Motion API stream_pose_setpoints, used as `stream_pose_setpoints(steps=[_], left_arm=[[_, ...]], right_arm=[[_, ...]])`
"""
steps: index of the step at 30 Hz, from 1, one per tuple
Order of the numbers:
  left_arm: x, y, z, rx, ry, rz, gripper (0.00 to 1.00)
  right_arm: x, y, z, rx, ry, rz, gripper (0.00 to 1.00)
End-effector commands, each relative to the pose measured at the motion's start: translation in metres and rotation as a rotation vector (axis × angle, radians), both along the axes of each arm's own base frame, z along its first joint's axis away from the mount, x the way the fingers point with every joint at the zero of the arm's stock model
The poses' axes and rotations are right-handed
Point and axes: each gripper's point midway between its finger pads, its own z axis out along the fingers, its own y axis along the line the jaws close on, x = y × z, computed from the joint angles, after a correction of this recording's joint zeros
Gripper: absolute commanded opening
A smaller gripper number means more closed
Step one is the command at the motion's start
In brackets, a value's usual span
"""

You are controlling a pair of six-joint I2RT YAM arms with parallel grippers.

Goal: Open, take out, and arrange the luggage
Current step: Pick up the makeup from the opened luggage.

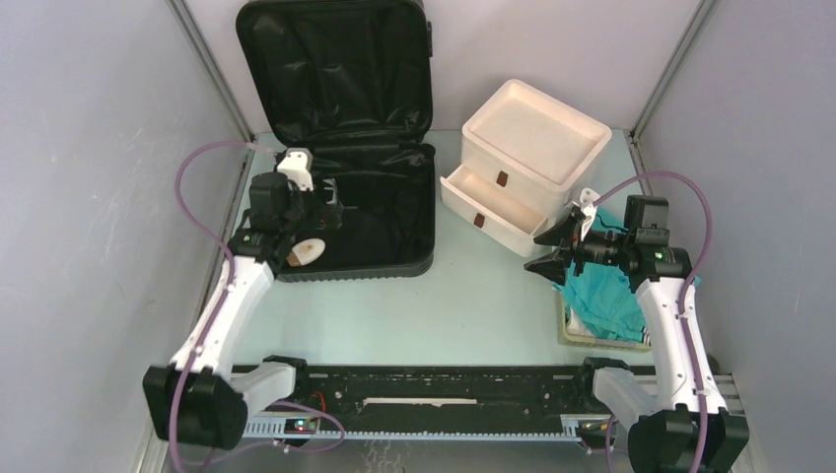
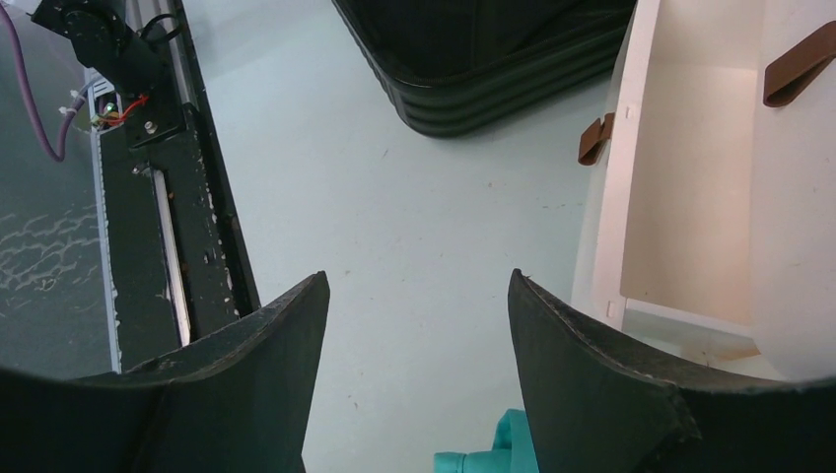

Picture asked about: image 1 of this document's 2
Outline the black ribbed hard-shell suitcase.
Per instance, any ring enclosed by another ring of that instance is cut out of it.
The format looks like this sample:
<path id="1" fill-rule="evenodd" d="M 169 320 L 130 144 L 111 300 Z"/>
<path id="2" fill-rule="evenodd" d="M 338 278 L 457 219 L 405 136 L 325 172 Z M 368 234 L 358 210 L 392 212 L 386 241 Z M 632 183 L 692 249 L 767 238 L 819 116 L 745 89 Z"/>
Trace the black ribbed hard-shell suitcase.
<path id="1" fill-rule="evenodd" d="M 251 1 L 236 33 L 276 139 L 335 182 L 337 229 L 286 283 L 416 277 L 435 249 L 432 35 L 419 1 Z"/>

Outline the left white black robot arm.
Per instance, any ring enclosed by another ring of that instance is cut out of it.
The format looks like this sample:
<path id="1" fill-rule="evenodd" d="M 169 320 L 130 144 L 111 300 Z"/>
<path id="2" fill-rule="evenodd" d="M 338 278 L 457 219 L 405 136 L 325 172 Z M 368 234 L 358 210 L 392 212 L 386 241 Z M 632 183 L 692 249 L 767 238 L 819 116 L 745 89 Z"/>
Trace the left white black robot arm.
<path id="1" fill-rule="evenodd" d="M 226 260 L 213 295 L 181 348 L 165 366 L 151 366 L 142 387 L 159 439 L 230 450 L 249 419 L 278 401 L 300 410 L 312 385 L 281 361 L 233 374 L 234 352 L 244 328 L 299 237 L 342 224 L 337 182 L 316 178 L 311 187 L 285 172 L 257 175 L 249 206 L 224 247 Z"/>

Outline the white drawer unit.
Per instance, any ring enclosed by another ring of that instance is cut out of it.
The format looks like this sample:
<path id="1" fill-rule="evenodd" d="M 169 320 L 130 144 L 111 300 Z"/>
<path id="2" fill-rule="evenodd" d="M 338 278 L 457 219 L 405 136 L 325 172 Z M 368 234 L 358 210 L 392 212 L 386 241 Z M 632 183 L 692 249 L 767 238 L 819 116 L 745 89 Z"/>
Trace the white drawer unit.
<path id="1" fill-rule="evenodd" d="M 567 212 L 595 173 L 613 132 L 517 79 L 461 128 L 460 164 L 441 177 L 441 199 L 510 251 L 533 256 L 535 237 Z"/>

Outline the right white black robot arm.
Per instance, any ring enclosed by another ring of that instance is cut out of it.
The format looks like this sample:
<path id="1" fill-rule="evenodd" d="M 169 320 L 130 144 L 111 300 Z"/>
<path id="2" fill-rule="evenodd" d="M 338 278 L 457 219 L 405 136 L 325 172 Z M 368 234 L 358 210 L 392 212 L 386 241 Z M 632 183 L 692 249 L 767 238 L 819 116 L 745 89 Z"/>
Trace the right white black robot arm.
<path id="1" fill-rule="evenodd" d="M 535 238 L 552 252 L 524 268 L 558 284 L 569 272 L 581 275 L 588 264 L 618 268 L 650 334 L 656 392 L 648 393 L 628 369 L 600 362 L 575 382 L 575 402 L 588 412 L 605 406 L 619 421 L 636 472 L 729 472 L 749 441 L 749 428 L 730 412 L 711 371 L 695 289 L 686 280 L 690 258 L 668 243 L 668 203 L 631 195 L 623 231 L 601 232 L 592 227 L 599 198 L 584 189 L 568 216 Z"/>

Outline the light teal bottom garment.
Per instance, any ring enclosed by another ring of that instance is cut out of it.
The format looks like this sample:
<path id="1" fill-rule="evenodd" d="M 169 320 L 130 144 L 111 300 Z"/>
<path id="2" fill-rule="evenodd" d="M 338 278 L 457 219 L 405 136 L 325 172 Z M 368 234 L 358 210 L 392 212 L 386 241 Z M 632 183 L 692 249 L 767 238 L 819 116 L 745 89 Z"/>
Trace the light teal bottom garment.
<path id="1" fill-rule="evenodd" d="M 651 344 L 645 317 L 630 291 L 629 278 L 620 269 L 589 264 L 579 276 L 569 270 L 566 283 L 554 288 L 565 303 L 569 334 Z"/>

